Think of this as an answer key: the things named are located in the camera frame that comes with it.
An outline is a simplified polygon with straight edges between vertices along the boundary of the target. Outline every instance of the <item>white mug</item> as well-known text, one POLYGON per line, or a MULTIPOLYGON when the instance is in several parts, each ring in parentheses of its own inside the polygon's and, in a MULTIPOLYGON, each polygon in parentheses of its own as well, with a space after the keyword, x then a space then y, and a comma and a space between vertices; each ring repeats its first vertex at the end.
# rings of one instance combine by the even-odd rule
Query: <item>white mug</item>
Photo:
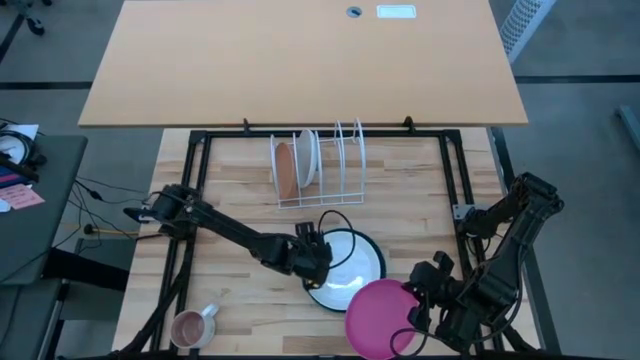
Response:
POLYGON ((216 331, 213 316, 218 306, 209 304, 201 312, 185 310, 171 324, 171 342, 181 349, 199 349, 207 345, 216 331))

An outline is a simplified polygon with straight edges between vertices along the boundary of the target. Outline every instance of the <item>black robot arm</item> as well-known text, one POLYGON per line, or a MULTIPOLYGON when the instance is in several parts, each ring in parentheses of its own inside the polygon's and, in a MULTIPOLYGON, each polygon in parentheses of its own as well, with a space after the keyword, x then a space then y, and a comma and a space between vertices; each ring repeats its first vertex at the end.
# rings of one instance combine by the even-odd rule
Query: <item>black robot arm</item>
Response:
POLYGON ((189 187, 167 185, 157 194, 151 209, 125 209, 125 213, 135 219, 140 215, 153 217, 162 223, 160 233, 176 239, 184 238, 193 226, 213 231, 247 249, 265 267, 285 275, 294 273, 309 287, 324 284, 332 260, 331 247, 312 222, 297 224, 296 236, 259 233, 215 210, 189 187))
POLYGON ((412 325, 428 331, 429 309, 438 305, 444 316, 435 336, 456 351, 466 352, 473 343, 484 340, 476 338, 480 324, 499 328, 497 333, 508 330, 507 338, 516 339, 510 323, 522 300, 521 265, 545 220, 563 206, 555 187, 525 173, 516 178, 509 194, 491 208, 469 211, 456 229, 462 236, 489 239, 501 223, 511 221, 511 226, 494 256, 479 264, 465 281, 451 277, 453 261, 443 252, 434 256, 437 268, 426 261, 416 264, 409 282, 404 284, 405 290, 420 301, 409 315, 412 325), (513 316, 505 319, 514 304, 513 316))

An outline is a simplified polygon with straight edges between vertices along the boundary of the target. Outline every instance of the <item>wooden table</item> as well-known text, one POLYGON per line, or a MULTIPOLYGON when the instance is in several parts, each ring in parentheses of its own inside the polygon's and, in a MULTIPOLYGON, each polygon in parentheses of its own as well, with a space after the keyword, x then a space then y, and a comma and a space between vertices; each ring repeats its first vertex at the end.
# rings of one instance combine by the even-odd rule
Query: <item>wooden table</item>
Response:
MULTIPOLYGON (((476 202, 492 204, 502 197, 502 192, 486 130, 466 128, 461 132, 476 202)), ((180 182, 188 136, 189 130, 165 130, 150 190, 180 182)), ((437 250, 446 251, 457 262, 438 141, 368 138, 366 145, 365 203, 341 206, 339 210, 355 229, 369 235, 381 247, 388 277, 408 279, 413 265, 431 260, 437 250)), ((268 139, 215 139, 204 199, 258 231, 293 233, 293 224, 317 222, 329 207, 278 210, 268 146, 268 139)), ((323 159, 335 158, 335 154, 324 151, 322 155, 323 159)), ((455 157, 452 162, 455 170, 455 157)), ((341 226, 335 218, 327 220, 329 227, 341 226)), ((153 233, 156 228, 145 225, 142 230, 153 233)), ((155 307, 167 246, 167 239, 138 243, 114 349, 122 348, 134 337, 155 307)), ((187 308, 201 309, 210 302, 221 305, 216 316, 217 335, 201 354, 353 353, 345 338, 343 314, 316 305, 303 291, 299 278, 263 268, 239 246, 200 230, 192 269, 187 308)), ((454 276, 461 277, 459 266, 455 267, 454 276)), ((525 295, 514 327, 525 340, 537 346, 527 299, 525 295)), ((169 345, 167 334, 173 309, 167 313, 163 349, 169 345)), ((435 326, 438 320, 433 317, 435 326)), ((453 351, 429 340, 423 354, 453 354, 453 351)))
POLYGON ((489 2, 413 3, 125 1, 79 124, 526 124, 489 2))

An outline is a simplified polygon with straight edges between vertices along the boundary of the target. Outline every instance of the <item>dish rack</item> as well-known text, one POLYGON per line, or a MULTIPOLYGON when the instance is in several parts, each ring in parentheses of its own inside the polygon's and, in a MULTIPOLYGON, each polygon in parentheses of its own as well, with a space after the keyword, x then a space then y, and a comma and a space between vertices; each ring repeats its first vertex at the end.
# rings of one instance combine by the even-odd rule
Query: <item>dish rack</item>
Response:
POLYGON ((280 209, 296 209, 296 208, 305 208, 305 207, 314 207, 314 206, 325 206, 325 205, 346 205, 346 204, 362 204, 364 202, 364 193, 365 193, 365 178, 366 178, 366 151, 364 144, 364 135, 362 132, 362 124, 359 119, 355 119, 353 123, 353 132, 351 136, 345 137, 343 134, 342 126, 339 121, 336 121, 333 131, 332 138, 321 139, 318 131, 313 131, 316 153, 317 153, 317 169, 316 174, 314 175, 312 186, 304 187, 303 184, 300 184, 301 174, 299 173, 300 167, 298 166, 298 149, 296 144, 296 134, 292 134, 291 142, 287 144, 293 150, 294 162, 295 162, 295 170, 296 170, 296 182, 297 182, 297 197, 292 197, 288 199, 281 199, 278 186, 278 173, 276 170, 276 155, 275 149, 279 144, 276 141, 275 136, 271 135, 271 169, 273 171, 273 183, 276 189, 276 196, 278 199, 278 208, 280 209), (336 188, 333 193, 331 193, 331 189, 327 187, 328 182, 325 177, 329 172, 329 168, 325 168, 325 164, 323 164, 322 152, 323 149, 326 149, 327 146, 334 146, 337 152, 338 157, 338 181, 336 188), (348 184, 353 181, 353 179, 347 178, 347 146, 358 146, 358 150, 356 153, 360 155, 360 176, 359 176, 359 187, 355 188, 347 188, 348 184))

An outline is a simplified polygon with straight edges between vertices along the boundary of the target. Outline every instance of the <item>white plate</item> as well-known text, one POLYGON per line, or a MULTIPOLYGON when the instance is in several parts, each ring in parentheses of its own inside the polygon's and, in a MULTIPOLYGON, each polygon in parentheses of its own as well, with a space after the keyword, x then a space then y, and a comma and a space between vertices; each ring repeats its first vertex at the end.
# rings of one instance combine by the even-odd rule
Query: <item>white plate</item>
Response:
MULTIPOLYGON (((363 236, 356 232, 356 248, 349 260, 329 270, 327 281, 321 288, 309 290, 309 295, 318 304, 334 311, 346 311, 358 290, 385 275, 382 255, 374 248, 373 241, 369 242, 363 236)), ((324 240, 331 244, 331 265, 349 255, 353 242, 349 230, 330 231, 324 234, 324 240)))
POLYGON ((311 130, 302 130, 296 140, 296 151, 298 155, 298 186, 307 187, 313 181, 318 166, 318 153, 316 148, 316 137, 311 130))

